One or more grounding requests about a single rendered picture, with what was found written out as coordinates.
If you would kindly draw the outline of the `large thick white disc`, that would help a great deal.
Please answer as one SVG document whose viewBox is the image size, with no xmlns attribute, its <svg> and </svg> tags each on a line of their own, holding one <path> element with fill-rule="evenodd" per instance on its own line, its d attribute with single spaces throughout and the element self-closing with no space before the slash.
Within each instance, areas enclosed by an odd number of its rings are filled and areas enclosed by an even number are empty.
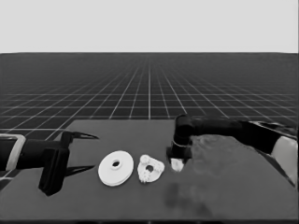
<svg viewBox="0 0 299 224">
<path fill-rule="evenodd" d="M 118 150 L 109 153 L 101 160 L 98 176 L 106 186 L 116 187 L 124 183 L 133 170 L 133 157 L 126 151 Z"/>
</svg>

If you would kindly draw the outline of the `white round carrier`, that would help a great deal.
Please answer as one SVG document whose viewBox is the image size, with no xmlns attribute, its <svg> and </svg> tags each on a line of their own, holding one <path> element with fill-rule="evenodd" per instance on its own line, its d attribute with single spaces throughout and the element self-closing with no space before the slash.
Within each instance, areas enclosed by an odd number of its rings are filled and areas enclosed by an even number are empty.
<svg viewBox="0 0 299 224">
<path fill-rule="evenodd" d="M 151 183 L 151 182 L 158 180 L 162 173 L 158 173 L 154 169 L 154 165 L 158 160 L 152 158 L 151 156 L 149 156 L 149 157 L 150 157 L 150 160 L 149 160 L 149 164 L 147 164 L 147 165 L 141 164 L 140 160 L 139 160 L 139 164 L 137 166 L 137 172 L 138 172 L 138 177 L 140 177 L 145 172 L 150 172 L 150 180 L 148 183 Z"/>
</svg>

